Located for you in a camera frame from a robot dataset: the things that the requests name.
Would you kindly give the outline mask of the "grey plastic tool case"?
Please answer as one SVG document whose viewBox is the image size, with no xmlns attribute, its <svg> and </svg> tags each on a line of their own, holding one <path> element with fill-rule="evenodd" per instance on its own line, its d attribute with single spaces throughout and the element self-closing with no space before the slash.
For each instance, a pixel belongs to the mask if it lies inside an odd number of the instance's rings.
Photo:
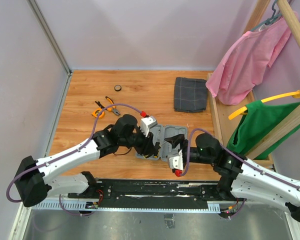
<svg viewBox="0 0 300 240">
<path fill-rule="evenodd" d="M 174 155 L 178 153 L 180 149 L 180 144 L 176 147 L 172 147 L 170 143 L 165 141 L 165 138 L 170 138 L 179 134 L 183 134 L 185 139 L 188 137 L 188 128 L 185 126 L 176 125 L 166 125 L 157 124 L 150 129 L 153 134 L 153 144 L 155 145 L 159 142 L 160 149 L 158 151 L 158 156 L 151 155 L 148 160 L 162 160 L 164 162 L 168 161 L 168 155 Z"/>
</svg>

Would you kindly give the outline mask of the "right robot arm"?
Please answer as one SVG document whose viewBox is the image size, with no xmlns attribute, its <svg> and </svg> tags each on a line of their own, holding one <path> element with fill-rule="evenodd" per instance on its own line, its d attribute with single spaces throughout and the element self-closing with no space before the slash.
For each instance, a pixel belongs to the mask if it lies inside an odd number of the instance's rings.
<svg viewBox="0 0 300 240">
<path fill-rule="evenodd" d="M 290 214 L 300 223 L 300 180 L 269 170 L 222 146 L 208 133 L 195 139 L 195 147 L 183 134 L 165 138 L 177 154 L 168 156 L 170 168 L 180 177 L 190 163 L 212 166 L 220 175 L 216 193 L 222 200 L 246 199 L 261 202 Z"/>
</svg>

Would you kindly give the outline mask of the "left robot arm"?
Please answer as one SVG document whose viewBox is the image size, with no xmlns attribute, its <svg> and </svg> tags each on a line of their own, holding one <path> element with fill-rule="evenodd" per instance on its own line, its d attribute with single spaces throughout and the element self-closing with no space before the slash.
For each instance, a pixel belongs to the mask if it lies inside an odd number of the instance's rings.
<svg viewBox="0 0 300 240">
<path fill-rule="evenodd" d="M 68 193 L 83 194 L 91 198 L 97 193 L 96 181 L 90 173 L 75 176 L 61 174 L 86 162 L 114 154 L 119 147 L 135 149 L 144 157 L 159 151 L 153 143 L 150 131 L 158 125 L 153 116 L 138 121 L 134 116 L 125 114 L 116 123 L 96 131 L 78 145 L 52 156 L 34 159 L 25 157 L 14 177 L 14 184 L 25 207 L 33 207 L 47 197 Z"/>
</svg>

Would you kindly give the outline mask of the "flathead screwdriver black yellow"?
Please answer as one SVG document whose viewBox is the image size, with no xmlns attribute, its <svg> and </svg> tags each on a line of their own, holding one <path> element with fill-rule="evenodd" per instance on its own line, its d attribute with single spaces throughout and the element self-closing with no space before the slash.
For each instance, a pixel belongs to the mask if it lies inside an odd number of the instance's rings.
<svg viewBox="0 0 300 240">
<path fill-rule="evenodd" d="M 156 141 L 152 145 L 147 146 L 147 153 L 144 156 L 146 159 L 150 157 L 158 158 L 159 157 L 159 152 L 160 152 L 160 133 L 161 130 L 159 129 L 157 134 L 156 134 Z"/>
</svg>

